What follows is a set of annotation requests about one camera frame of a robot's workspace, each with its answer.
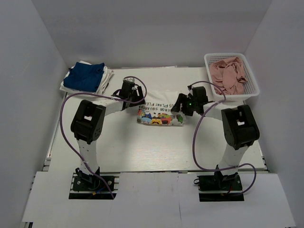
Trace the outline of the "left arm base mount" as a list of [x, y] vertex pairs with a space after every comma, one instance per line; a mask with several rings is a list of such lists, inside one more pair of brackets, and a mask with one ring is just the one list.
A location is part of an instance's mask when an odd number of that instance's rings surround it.
[[69, 200], [113, 200], [106, 184], [92, 174], [82, 173], [76, 168], [73, 173]]

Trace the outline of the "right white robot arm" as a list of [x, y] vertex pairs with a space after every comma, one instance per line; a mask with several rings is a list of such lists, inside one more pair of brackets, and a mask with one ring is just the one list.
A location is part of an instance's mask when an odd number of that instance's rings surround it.
[[214, 170], [220, 172], [215, 176], [214, 182], [222, 190], [230, 186], [230, 175], [238, 172], [243, 155], [260, 137], [249, 105], [230, 106], [223, 104], [222, 101], [209, 101], [205, 87], [199, 86], [192, 88], [188, 95], [180, 93], [171, 112], [182, 112], [186, 116], [193, 116], [196, 112], [201, 117], [214, 118], [222, 122], [227, 144], [224, 155]]

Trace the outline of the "blue t-shirt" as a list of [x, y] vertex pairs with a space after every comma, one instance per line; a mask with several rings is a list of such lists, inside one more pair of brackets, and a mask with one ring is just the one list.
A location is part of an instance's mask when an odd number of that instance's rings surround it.
[[104, 74], [104, 63], [89, 65], [76, 62], [63, 80], [63, 86], [84, 92], [96, 92]]

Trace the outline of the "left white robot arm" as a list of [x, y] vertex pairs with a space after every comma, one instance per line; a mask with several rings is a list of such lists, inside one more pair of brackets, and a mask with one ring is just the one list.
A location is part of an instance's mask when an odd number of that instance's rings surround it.
[[82, 100], [71, 123], [81, 155], [80, 167], [76, 174], [84, 177], [84, 184], [91, 190], [100, 185], [100, 168], [97, 163], [96, 141], [102, 133], [107, 115], [120, 112], [128, 107], [145, 103], [142, 87], [133, 81], [124, 80], [122, 88], [109, 99], [102, 98], [100, 104]]

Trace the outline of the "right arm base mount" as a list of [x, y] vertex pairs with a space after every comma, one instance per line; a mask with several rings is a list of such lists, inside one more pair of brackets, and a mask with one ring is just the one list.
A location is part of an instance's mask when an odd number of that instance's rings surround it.
[[220, 171], [213, 175], [200, 175], [194, 181], [199, 189], [200, 202], [244, 201], [239, 174], [223, 175]]

